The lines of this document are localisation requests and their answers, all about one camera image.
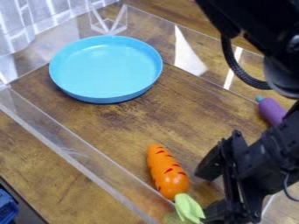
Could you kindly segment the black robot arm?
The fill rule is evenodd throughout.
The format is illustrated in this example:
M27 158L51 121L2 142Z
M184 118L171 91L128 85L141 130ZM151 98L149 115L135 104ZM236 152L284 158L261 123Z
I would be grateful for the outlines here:
M195 176L223 178L225 197L205 209L204 224L260 222L264 197L299 182L299 0L195 0L220 33L225 61L252 87L296 99L283 121L247 144L235 130L200 161ZM264 54L264 80L240 69L231 40L243 35Z

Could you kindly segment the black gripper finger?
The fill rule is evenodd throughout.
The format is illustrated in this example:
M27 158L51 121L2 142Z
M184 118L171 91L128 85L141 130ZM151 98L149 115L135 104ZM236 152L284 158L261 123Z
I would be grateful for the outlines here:
M223 175L224 166L225 158L223 155L223 144L217 143L197 164L193 174L200 179L213 181Z
M203 209L204 224L247 224L248 212L245 204L228 199L217 200Z

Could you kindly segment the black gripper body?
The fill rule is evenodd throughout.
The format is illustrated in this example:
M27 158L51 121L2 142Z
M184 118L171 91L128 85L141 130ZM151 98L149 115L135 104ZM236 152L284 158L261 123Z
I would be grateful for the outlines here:
M245 204L248 222L259 222L263 199L299 181L299 116L285 118L247 145L235 131L221 141L225 200Z

